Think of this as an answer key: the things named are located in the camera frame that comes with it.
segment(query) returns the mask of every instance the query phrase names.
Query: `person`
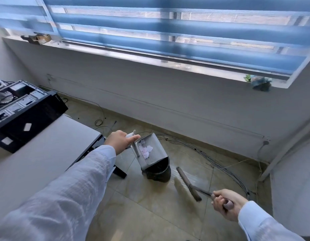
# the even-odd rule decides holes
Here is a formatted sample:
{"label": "person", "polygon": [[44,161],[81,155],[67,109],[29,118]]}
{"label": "person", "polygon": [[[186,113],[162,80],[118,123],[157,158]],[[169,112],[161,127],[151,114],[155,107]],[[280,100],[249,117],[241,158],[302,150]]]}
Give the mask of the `person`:
{"label": "person", "polygon": [[[2,241],[84,241],[89,225],[103,198],[116,155],[140,138],[126,138],[123,131],[110,134],[103,146],[91,151],[59,178],[34,194],[18,209],[8,213],[0,224]],[[231,190],[219,190],[212,202],[227,220],[238,221],[248,240],[303,239],[285,229],[255,202]],[[224,198],[234,208],[223,208]]]}

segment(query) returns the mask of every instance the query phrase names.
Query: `wall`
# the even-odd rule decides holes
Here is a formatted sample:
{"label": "wall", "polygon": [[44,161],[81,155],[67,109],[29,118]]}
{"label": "wall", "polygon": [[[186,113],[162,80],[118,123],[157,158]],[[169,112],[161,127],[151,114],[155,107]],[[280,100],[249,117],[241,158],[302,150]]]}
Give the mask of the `wall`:
{"label": "wall", "polygon": [[289,230],[310,236],[310,141],[273,170],[273,215]]}
{"label": "wall", "polygon": [[[209,144],[270,160],[310,119],[310,65],[289,89],[6,40],[39,84]],[[55,78],[48,81],[47,74]]]}
{"label": "wall", "polygon": [[1,38],[0,30],[0,79],[4,81],[26,80],[36,84],[34,77]]}

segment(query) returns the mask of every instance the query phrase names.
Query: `desk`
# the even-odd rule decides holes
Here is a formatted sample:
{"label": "desk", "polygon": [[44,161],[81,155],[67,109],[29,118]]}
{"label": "desk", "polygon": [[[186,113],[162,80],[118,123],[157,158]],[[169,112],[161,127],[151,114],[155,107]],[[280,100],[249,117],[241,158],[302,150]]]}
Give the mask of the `desk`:
{"label": "desk", "polygon": [[62,115],[16,153],[0,148],[0,220],[63,174],[100,136]]}

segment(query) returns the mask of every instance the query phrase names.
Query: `window sill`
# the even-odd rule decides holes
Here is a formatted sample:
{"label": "window sill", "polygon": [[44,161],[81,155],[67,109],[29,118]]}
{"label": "window sill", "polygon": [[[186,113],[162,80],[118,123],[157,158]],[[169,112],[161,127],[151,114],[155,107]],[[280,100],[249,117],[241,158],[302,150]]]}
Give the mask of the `window sill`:
{"label": "window sill", "polygon": [[[5,38],[28,42],[26,40],[21,39],[21,37],[19,36],[11,35],[11,36],[6,36]],[[90,53],[90,54],[96,54],[96,55],[101,55],[101,56],[114,57],[114,58],[119,58],[119,59],[139,62],[139,63],[151,64],[155,66],[168,67],[168,68],[173,68],[173,69],[178,69],[178,70],[183,70],[183,71],[188,71],[188,72],[201,73],[201,74],[205,74],[209,76],[232,79],[232,80],[237,80],[237,81],[242,81],[242,82],[247,83],[247,81],[245,81],[244,79],[244,77],[246,76],[246,73],[233,72],[233,71],[227,71],[227,70],[216,69],[216,68],[209,68],[209,67],[193,65],[193,64],[186,64],[186,63],[183,63],[183,60],[180,60],[180,62],[172,62],[172,61],[162,60],[160,59],[160,57],[150,58],[150,57],[144,57],[144,56],[139,56],[139,55],[122,53],[117,50],[109,51],[109,49],[104,50],[104,49],[100,49],[97,47],[94,48],[93,46],[87,47],[81,44],[68,44],[64,42],[57,42],[54,40],[51,40],[43,45],[49,46],[49,47],[68,49],[68,50],[73,50],[73,51],[80,51],[80,52],[85,52],[85,53]],[[286,81],[281,80],[281,79],[272,79],[271,84],[273,87],[277,87],[277,88],[288,88],[294,80],[295,78],[293,78],[293,76],[291,76]]]}

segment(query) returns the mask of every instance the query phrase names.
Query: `window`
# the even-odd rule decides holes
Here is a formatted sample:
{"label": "window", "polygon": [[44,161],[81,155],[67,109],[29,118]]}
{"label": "window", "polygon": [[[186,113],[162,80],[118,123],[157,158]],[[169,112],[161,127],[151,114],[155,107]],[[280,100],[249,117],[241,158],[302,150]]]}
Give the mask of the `window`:
{"label": "window", "polygon": [[310,0],[0,0],[0,26],[284,80],[310,61]]}

